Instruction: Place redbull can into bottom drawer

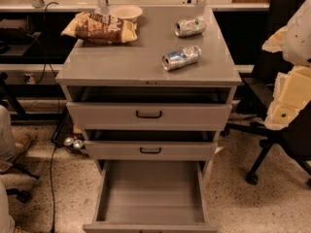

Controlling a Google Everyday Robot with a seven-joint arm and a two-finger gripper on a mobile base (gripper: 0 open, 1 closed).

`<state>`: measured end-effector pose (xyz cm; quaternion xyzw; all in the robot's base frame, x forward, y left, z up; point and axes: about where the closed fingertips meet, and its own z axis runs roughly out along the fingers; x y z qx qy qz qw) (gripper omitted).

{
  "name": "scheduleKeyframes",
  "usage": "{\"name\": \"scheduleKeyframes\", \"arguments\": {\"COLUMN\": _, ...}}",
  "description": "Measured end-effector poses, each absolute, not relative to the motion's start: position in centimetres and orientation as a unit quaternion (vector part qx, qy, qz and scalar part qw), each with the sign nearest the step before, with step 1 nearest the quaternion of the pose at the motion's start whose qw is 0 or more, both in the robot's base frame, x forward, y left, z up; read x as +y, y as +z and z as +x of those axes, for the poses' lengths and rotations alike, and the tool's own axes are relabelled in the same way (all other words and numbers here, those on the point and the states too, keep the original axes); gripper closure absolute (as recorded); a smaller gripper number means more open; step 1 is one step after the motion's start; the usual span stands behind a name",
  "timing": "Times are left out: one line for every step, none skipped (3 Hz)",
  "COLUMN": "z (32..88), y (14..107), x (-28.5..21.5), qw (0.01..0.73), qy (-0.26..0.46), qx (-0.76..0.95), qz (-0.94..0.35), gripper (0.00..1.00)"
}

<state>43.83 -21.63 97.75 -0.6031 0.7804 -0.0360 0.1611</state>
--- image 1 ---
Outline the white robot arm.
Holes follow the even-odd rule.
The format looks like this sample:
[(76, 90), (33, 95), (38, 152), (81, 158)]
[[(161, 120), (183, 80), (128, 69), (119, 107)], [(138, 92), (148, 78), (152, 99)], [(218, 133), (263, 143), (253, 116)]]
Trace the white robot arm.
[(311, 0), (305, 0), (286, 26), (281, 27), (262, 46), (268, 52), (282, 53), (292, 63), (288, 74), (279, 72), (264, 126), (281, 130), (311, 101)]

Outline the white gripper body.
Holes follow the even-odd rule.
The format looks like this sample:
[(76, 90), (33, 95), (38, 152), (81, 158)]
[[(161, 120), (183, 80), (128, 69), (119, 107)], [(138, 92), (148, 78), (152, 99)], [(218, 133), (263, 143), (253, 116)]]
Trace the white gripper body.
[(287, 127), (311, 101), (311, 69), (294, 66), (287, 74), (279, 74), (275, 87), (271, 122)]

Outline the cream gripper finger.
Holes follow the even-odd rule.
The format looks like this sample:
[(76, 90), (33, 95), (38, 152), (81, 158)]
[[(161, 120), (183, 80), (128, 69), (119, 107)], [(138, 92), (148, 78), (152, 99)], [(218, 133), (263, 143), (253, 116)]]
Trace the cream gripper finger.
[(264, 125), (271, 130), (281, 130), (288, 127), (299, 112), (299, 101), (292, 74), (279, 73), (273, 91), (271, 102)]
[(261, 48), (272, 53), (282, 51), (283, 39), (287, 31), (288, 28), (286, 26), (281, 27), (263, 43)]

